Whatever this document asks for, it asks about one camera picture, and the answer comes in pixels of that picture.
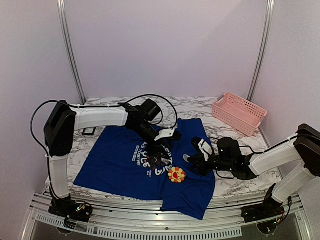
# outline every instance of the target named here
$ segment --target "blue fabric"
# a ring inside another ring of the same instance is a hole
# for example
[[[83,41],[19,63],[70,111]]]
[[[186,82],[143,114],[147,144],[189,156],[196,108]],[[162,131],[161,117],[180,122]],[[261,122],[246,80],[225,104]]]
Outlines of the blue fabric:
[[[106,127],[74,184],[141,200],[163,200],[162,211],[178,211],[202,220],[216,179],[213,171],[207,176],[198,175],[183,155],[196,154],[192,138],[206,139],[207,135],[200,119],[179,119],[177,130],[182,138],[172,143],[171,161],[152,170],[146,162],[147,144],[142,138],[126,127]],[[168,171],[172,167],[186,172],[185,181],[171,182]]]

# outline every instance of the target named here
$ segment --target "perforated metal strip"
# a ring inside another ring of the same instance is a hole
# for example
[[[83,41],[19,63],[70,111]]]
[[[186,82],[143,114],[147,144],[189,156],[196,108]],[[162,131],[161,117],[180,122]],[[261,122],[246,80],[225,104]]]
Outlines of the perforated metal strip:
[[[38,212],[36,220],[69,230],[64,227],[64,219],[61,217]],[[241,227],[193,233],[149,233],[112,230],[101,226],[92,226],[89,223],[81,223],[81,226],[76,229],[79,229],[74,230],[78,233],[114,240],[222,240],[242,236]]]

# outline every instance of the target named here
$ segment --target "marble surface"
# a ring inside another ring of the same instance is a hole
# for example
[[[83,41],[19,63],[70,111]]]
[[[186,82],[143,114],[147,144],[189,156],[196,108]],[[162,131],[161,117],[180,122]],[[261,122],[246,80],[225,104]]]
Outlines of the marble surface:
[[[175,114],[173,109],[168,103],[162,99],[155,100],[163,109],[164,119],[161,126],[169,127],[175,122]],[[128,97],[113,97],[113,98],[92,98],[89,99],[88,105],[114,105],[118,102],[128,100]],[[212,117],[212,103],[215,97],[168,97],[168,99],[175,106],[178,117],[181,119],[200,118],[203,122],[206,134],[208,137],[223,138],[231,137],[239,141],[240,146],[250,145],[255,151],[263,151],[267,148],[266,143],[259,131],[256,131],[252,137],[247,137],[241,132],[235,130],[231,126],[223,123],[222,121]],[[144,101],[143,98],[133,101],[131,104],[140,104]],[[80,172],[86,158],[89,155],[92,147],[99,138],[104,127],[98,127],[94,136],[83,136],[82,130],[74,133],[73,148],[69,155],[68,160],[68,186],[70,193],[73,195],[89,196],[95,199],[121,199],[138,201],[134,198],[118,196],[110,193],[100,192],[93,189],[88,189],[74,185],[74,181]],[[242,153],[250,154],[250,149],[242,148]],[[228,172],[220,172],[223,177],[232,177]],[[281,180],[280,173],[277,168],[274,168],[258,178],[241,181],[238,179],[221,179],[216,176],[216,185],[213,198],[230,198],[234,196],[251,195],[261,193],[268,190],[268,188]]]

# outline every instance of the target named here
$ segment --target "pink plastic basket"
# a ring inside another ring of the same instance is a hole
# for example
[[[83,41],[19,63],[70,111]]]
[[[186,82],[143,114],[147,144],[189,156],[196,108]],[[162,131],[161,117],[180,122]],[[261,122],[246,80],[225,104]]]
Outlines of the pink plastic basket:
[[[268,112],[231,92],[212,104],[212,116],[251,137]]]

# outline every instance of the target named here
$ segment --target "white wall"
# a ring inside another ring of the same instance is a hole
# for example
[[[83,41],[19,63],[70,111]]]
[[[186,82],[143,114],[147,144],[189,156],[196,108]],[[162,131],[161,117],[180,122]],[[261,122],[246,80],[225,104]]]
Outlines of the white wall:
[[[266,0],[68,0],[87,97],[246,97]]]
[[[17,240],[34,192],[47,177],[44,151],[33,141],[30,117],[48,99],[78,103],[57,3],[0,1],[0,239]],[[39,112],[43,127],[53,106]]]
[[[275,2],[254,102],[268,110],[261,129],[271,145],[302,123],[320,131],[320,1]],[[287,174],[295,164],[281,168]],[[320,239],[320,180],[299,191],[314,239]]]

